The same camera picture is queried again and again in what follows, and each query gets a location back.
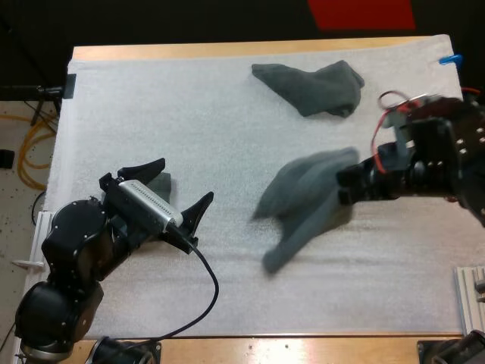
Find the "white foam sheet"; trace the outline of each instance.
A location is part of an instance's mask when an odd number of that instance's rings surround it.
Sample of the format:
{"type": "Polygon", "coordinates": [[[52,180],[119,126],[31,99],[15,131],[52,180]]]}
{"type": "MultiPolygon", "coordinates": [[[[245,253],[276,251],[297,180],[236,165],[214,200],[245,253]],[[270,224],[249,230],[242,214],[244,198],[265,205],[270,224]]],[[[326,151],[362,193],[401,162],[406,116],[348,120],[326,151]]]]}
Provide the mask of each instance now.
{"type": "MultiPolygon", "coordinates": [[[[100,196],[108,171],[167,159],[179,209],[215,192],[199,226],[200,250],[221,295],[189,335],[460,331],[453,268],[483,263],[483,229],[458,204],[407,198],[355,207],[352,222],[313,239],[274,277],[264,252],[280,237],[251,221],[265,187],[287,162],[355,146],[361,158],[389,89],[460,96],[448,36],[384,49],[150,61],[72,61],[46,206],[100,196]],[[365,79],[347,119],[298,112],[251,75],[253,63],[315,71],[340,59],[365,79]]],[[[392,135],[382,133],[380,142],[392,135]]],[[[90,337],[148,337],[195,318],[213,294],[194,254],[147,243],[102,282],[90,337]]]]}

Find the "red cable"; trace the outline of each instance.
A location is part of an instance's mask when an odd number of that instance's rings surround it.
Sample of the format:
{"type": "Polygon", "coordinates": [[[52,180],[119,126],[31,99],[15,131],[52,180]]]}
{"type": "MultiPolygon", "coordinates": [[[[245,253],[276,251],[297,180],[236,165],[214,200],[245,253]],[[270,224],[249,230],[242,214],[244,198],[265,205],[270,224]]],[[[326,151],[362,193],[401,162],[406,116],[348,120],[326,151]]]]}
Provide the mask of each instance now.
{"type": "Polygon", "coordinates": [[[374,135],[372,136],[372,141],[371,141],[371,153],[372,155],[374,156],[374,162],[376,164],[376,167],[377,169],[379,170],[380,173],[382,174],[386,174],[387,171],[386,169],[384,168],[384,166],[382,165],[382,162],[380,161],[380,156],[379,156],[379,152],[377,151],[377,148],[376,148],[376,136],[377,136],[377,132],[379,131],[380,127],[382,126],[384,120],[386,120],[386,116],[391,112],[391,110],[386,110],[382,116],[380,117],[380,120],[379,122],[377,123],[377,126],[376,126],[376,130],[374,131],[374,135]]]}
{"type": "Polygon", "coordinates": [[[473,87],[462,87],[462,92],[474,93],[475,95],[480,95],[482,93],[479,89],[474,89],[473,87]]]}

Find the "table surface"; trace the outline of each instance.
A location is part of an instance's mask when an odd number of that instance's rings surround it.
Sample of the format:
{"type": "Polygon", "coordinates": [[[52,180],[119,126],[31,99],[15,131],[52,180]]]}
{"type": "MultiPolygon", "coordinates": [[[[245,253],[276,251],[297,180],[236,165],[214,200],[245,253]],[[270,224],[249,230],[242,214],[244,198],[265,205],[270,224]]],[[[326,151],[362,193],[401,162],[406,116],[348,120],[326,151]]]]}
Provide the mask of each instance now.
{"type": "MultiPolygon", "coordinates": [[[[394,46],[421,37],[322,39],[282,42],[240,42],[167,45],[103,45],[76,47],[73,59],[78,61],[130,60],[156,58],[197,58],[241,55],[320,52],[340,49],[394,46]]],[[[165,340],[162,362],[190,364],[224,363],[375,363],[386,358],[394,364],[417,364],[418,340],[448,340],[456,334],[396,335],[379,333],[324,337],[252,337],[197,338],[165,340]]],[[[93,341],[77,343],[66,364],[83,363],[93,341]]]]}

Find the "blue object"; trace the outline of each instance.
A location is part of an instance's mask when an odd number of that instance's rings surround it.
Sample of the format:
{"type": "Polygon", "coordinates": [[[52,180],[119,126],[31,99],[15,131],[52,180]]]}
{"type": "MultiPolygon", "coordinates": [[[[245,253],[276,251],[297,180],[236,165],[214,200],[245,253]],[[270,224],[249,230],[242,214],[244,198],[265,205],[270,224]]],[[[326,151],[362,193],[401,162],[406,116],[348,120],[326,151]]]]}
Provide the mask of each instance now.
{"type": "Polygon", "coordinates": [[[440,59],[440,64],[448,64],[448,63],[456,64],[456,67],[459,69],[463,64],[463,56],[449,55],[448,57],[443,57],[440,59]]]}

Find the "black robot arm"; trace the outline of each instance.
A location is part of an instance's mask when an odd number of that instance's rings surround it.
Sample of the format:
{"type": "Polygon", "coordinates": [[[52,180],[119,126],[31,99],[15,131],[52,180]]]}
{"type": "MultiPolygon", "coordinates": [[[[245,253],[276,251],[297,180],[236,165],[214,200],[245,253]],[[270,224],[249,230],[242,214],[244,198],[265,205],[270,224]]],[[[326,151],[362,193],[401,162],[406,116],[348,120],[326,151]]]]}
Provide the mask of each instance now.
{"type": "Polygon", "coordinates": [[[485,226],[485,115],[478,105],[423,96],[386,112],[396,141],[337,174],[340,202],[401,196],[457,199],[485,226]]]}
{"type": "Polygon", "coordinates": [[[99,284],[142,243],[165,240],[185,253],[196,246],[196,229],[213,200],[208,193],[178,212],[146,184],[164,169],[164,159],[122,168],[99,180],[105,191],[75,201],[56,213],[42,244],[50,267],[46,282],[33,286],[15,317],[15,334],[29,362],[52,363],[69,357],[102,300],[99,284]]]}

